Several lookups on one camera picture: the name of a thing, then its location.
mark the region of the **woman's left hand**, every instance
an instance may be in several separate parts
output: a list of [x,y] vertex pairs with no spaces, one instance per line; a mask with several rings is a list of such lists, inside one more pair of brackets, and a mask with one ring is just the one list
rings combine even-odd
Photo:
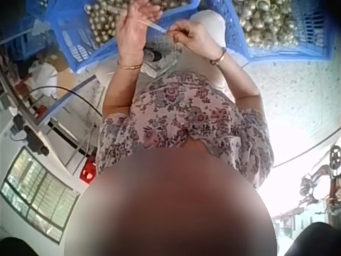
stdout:
[[142,63],[148,28],[146,23],[156,22],[161,16],[160,6],[152,5],[148,0],[135,1],[121,14],[116,25],[116,41],[122,65]]

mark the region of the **window frame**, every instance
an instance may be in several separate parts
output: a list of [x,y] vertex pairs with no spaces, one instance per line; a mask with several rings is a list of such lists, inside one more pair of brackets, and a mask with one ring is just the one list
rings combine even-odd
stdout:
[[[42,177],[42,180],[40,181],[38,187],[37,187],[37,190],[35,192],[35,195],[33,196],[33,198],[35,198],[36,194],[39,192],[41,186],[42,186],[42,183],[43,181],[45,180],[46,176],[49,174],[51,175],[54,179],[56,179],[58,182],[60,182],[63,186],[65,186],[65,188],[68,188],[70,189],[71,191],[75,191],[77,193],[77,196],[75,198],[75,201],[70,209],[70,212],[66,218],[66,221],[64,223],[64,226],[63,227],[60,227],[59,225],[57,225],[56,223],[52,222],[51,219],[47,218],[46,216],[42,215],[38,210],[36,210],[35,208],[32,207],[32,204],[29,203],[25,198],[23,198],[20,193],[17,191],[16,188],[13,187],[13,185],[9,182],[9,175],[13,169],[13,166],[14,164],[17,162],[18,158],[20,157],[21,153],[26,150],[26,152],[28,152],[28,154],[32,157],[32,159],[34,159],[41,167],[42,169],[45,169],[46,172],[45,174],[43,175]],[[22,214],[17,208],[14,207],[14,205],[7,199],[7,197],[2,193],[2,188],[4,186],[4,184],[7,184],[12,190],[13,192],[15,193],[16,196],[18,196],[27,206],[28,206],[28,211],[27,211],[27,214],[24,216],[24,214]],[[6,203],[12,208],[12,210],[14,210],[16,212],[17,215],[19,215],[29,226],[31,226],[32,228],[34,228],[36,231],[38,231],[39,233],[41,233],[42,235],[44,235],[45,237],[47,237],[48,239],[50,239],[51,241],[57,243],[58,245],[60,244],[60,242],[62,241],[62,238],[63,238],[63,235],[64,235],[64,232],[65,232],[65,229],[66,229],[66,226],[69,222],[69,219],[71,217],[71,214],[72,212],[74,211],[74,208],[76,206],[76,203],[78,202],[78,199],[80,197],[80,193],[77,192],[76,190],[74,190],[73,188],[71,188],[70,186],[68,186],[67,184],[65,184],[62,180],[60,180],[58,177],[56,177],[48,168],[46,168],[33,154],[32,152],[25,146],[23,146],[19,152],[17,153],[17,155],[15,156],[14,160],[12,161],[9,169],[7,170],[7,174],[4,178],[4,180],[2,181],[1,183],[1,186],[0,186],[0,195],[1,197],[6,201]],[[54,238],[52,238],[51,236],[49,236],[48,234],[44,233],[42,230],[40,230],[39,228],[37,228],[33,223],[31,223],[27,217],[28,217],[28,214],[30,212],[30,210],[34,211],[35,214],[37,214],[40,218],[42,218],[44,221],[47,221],[47,223],[55,226],[56,228],[60,229],[62,231],[62,235],[60,237],[60,240],[56,240]]]

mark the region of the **window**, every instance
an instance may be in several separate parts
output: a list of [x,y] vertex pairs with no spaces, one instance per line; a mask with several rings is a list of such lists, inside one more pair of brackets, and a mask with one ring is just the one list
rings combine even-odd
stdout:
[[1,195],[31,226],[58,244],[79,197],[25,147],[13,161]]

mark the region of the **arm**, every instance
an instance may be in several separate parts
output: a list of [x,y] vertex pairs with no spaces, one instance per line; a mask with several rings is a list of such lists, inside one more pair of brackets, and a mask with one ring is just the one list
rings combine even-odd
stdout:
[[120,65],[117,66],[105,94],[102,109],[104,119],[115,113],[129,114],[140,68],[124,67],[142,64],[147,36],[146,23],[159,20],[161,15],[160,6],[152,5],[148,0],[137,0],[121,14],[116,24]]
[[103,102],[104,119],[114,113],[129,114],[139,73],[140,69],[127,70],[117,66]]
[[[168,35],[175,43],[180,42],[190,51],[208,60],[217,60],[223,54],[205,26],[199,22],[180,20],[170,27]],[[232,57],[225,53],[218,66],[236,100],[239,110],[252,108],[263,112],[262,98],[255,83]]]
[[258,87],[228,53],[225,53],[225,58],[220,62],[218,68],[228,83],[238,109],[251,108],[264,115],[263,101]]

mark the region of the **woman's right hand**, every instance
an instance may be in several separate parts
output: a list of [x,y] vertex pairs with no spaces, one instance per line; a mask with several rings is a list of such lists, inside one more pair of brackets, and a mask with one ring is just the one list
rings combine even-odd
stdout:
[[222,48],[199,22],[179,20],[169,28],[167,35],[174,43],[179,42],[190,51],[209,60],[217,60],[223,54]]

